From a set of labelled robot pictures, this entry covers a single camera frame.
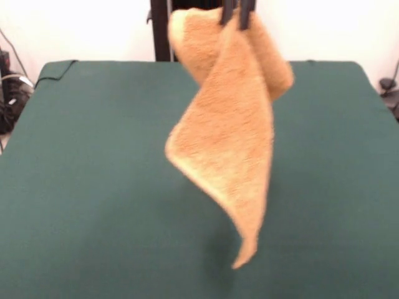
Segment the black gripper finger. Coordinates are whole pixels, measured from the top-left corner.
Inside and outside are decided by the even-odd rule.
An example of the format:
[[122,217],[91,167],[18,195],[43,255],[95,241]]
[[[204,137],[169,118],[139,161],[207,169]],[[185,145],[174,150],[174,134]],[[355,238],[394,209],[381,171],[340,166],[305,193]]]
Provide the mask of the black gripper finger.
[[255,10],[255,0],[240,0],[239,2],[239,30],[245,31],[249,27],[251,13]]
[[226,25],[229,22],[229,20],[232,18],[233,11],[234,11],[234,0],[224,0],[219,24]]

